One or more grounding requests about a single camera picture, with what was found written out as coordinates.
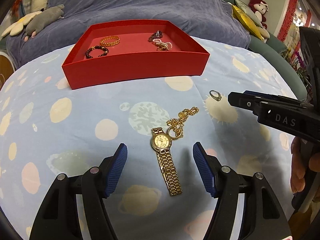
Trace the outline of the right hand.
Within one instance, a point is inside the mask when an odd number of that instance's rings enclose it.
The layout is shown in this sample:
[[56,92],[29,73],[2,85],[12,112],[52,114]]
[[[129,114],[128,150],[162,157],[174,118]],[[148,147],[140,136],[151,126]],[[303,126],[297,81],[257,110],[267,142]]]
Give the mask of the right hand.
[[[301,139],[294,137],[291,143],[291,178],[290,185],[293,193],[302,192],[305,187],[306,167],[303,164],[302,154],[300,152]],[[314,154],[309,160],[309,168],[314,172],[319,172],[319,153]]]

